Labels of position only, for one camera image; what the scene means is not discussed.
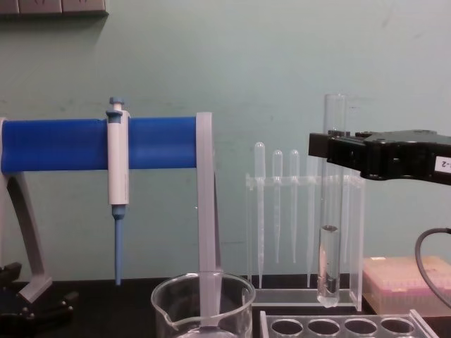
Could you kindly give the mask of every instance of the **micropipette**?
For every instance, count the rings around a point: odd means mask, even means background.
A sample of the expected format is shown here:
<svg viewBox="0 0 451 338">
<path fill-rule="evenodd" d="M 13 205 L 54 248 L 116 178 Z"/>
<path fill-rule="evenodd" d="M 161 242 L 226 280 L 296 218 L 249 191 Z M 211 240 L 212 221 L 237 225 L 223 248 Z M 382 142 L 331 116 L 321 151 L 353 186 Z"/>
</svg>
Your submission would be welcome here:
<svg viewBox="0 0 451 338">
<path fill-rule="evenodd" d="M 122 109 L 124 101 L 110 98 L 113 109 L 106 112 L 108 137 L 108 195 L 114 217 L 115 281 L 121 285 L 122 224 L 128 204 L 128 118 Z"/>
<path fill-rule="evenodd" d="M 296 263 L 296 238 L 297 238 L 297 183 L 299 177 L 299 152 L 290 152 L 290 177 L 291 177 L 291 245 L 293 263 Z"/>
<path fill-rule="evenodd" d="M 257 255 L 259 269 L 259 287 L 264 265 L 264 243 L 265 243 L 265 222 L 264 222 L 264 186 L 266 178 L 265 145 L 257 142 L 254 147 L 255 157 L 255 179 L 257 181 Z"/>
<path fill-rule="evenodd" d="M 280 150 L 273 152 L 273 179 L 274 179 L 274 238 L 276 241 L 276 263 L 279 263 L 280 244 L 280 186 L 283 176 L 283 154 Z"/>
</svg>

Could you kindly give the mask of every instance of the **clear acrylic rack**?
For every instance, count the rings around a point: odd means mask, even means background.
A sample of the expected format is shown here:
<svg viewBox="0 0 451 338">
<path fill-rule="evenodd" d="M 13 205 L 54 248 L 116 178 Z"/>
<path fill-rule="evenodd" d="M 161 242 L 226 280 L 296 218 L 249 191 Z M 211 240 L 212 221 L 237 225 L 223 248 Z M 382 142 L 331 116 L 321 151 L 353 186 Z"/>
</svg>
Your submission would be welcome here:
<svg viewBox="0 0 451 338">
<path fill-rule="evenodd" d="M 272 176 L 271 173 L 271 176 L 262 177 L 261 170 L 256 171 L 257 177 L 246 175 L 247 276 L 251 280 L 253 275 L 259 274 L 259 270 L 263 275 L 261 285 L 257 283 L 256 307 L 322 306 L 316 300 L 316 289 L 302 288 L 301 285 L 299 288 L 274 288 L 274 285 L 268 287 L 265 283 L 268 275 L 310 276 L 318 272 L 319 173 L 325 160 L 307 155 L 304 160 L 306 169 L 303 173 L 299 170 L 297 175 L 290 175 L 291 172 L 289 175 Z M 358 172 L 345 169 L 340 269 L 350 274 L 350 288 L 340 290 L 338 306 L 353 306 L 358 311 L 362 308 L 364 196 L 365 181 Z M 292 228 L 293 218 L 295 231 Z"/>
</svg>

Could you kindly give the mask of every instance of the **plastic dropper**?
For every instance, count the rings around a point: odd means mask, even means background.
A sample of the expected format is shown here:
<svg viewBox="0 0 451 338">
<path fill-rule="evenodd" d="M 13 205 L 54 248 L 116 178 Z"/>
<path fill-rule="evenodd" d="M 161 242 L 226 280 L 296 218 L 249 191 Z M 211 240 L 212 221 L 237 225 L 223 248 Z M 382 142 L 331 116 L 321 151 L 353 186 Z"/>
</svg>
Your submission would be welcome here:
<svg viewBox="0 0 451 338">
<path fill-rule="evenodd" d="M 255 179 L 257 181 L 257 254 L 259 269 L 259 287 L 264 265 L 264 243 L 265 243 L 265 222 L 264 222 L 264 186 L 266 178 L 265 169 L 265 145 L 257 142 L 254 147 L 255 156 Z"/>
<path fill-rule="evenodd" d="M 308 213 L 308 242 L 307 242 L 307 288 L 310 288 L 310 276 L 313 268 L 313 256 L 314 256 L 314 239 L 315 239 L 315 190 L 316 190 L 316 176 L 318 175 L 318 161 L 317 157 L 307 157 L 307 177 L 309 178 L 309 200 L 307 207 Z"/>
<path fill-rule="evenodd" d="M 274 239 L 276 241 L 276 263 L 279 263 L 280 244 L 280 186 L 283 176 L 283 154 L 280 150 L 273 152 L 273 179 L 274 179 Z"/>
<path fill-rule="evenodd" d="M 342 183 L 342 205 L 350 206 L 351 199 L 351 169 L 343 168 L 343 183 Z M 348 239 L 348 231 L 350 228 L 350 219 L 351 219 L 351 210 L 350 207 L 343 208 L 342 207 L 342 215 L 341 215 L 341 261 L 344 264 L 347 264 L 347 239 Z"/>
<path fill-rule="evenodd" d="M 299 152 L 290 152 L 290 177 L 291 177 L 291 245 L 293 263 L 296 263 L 296 238 L 297 238 L 297 183 L 299 177 Z"/>
</svg>

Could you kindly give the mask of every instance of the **black clamp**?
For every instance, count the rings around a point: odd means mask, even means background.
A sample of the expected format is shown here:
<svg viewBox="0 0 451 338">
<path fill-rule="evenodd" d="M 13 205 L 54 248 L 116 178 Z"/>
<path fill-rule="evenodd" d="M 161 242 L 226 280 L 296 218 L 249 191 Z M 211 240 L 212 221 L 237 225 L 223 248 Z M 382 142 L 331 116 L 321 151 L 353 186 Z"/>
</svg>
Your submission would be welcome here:
<svg viewBox="0 0 451 338">
<path fill-rule="evenodd" d="M 13 290 L 12 282 L 18 279 L 21 268 L 20 263 L 0 268 L 0 336 L 33 337 L 68 324 L 78 293 L 71 292 L 55 306 L 39 309 Z"/>
<path fill-rule="evenodd" d="M 451 185 L 451 137 L 430 130 L 310 134 L 309 155 L 358 170 L 369 180 Z"/>
</svg>

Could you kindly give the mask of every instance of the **glass test tube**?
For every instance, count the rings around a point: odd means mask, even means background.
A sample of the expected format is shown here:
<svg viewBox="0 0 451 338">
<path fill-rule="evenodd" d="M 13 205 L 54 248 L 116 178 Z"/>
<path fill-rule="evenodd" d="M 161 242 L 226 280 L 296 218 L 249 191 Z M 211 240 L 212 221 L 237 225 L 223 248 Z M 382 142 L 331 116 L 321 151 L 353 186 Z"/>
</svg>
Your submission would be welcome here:
<svg viewBox="0 0 451 338">
<path fill-rule="evenodd" d="M 345 132 L 346 96 L 326 95 L 324 132 Z M 343 167 L 323 160 L 319 233 L 318 301 L 326 308 L 340 300 L 340 242 Z"/>
</svg>

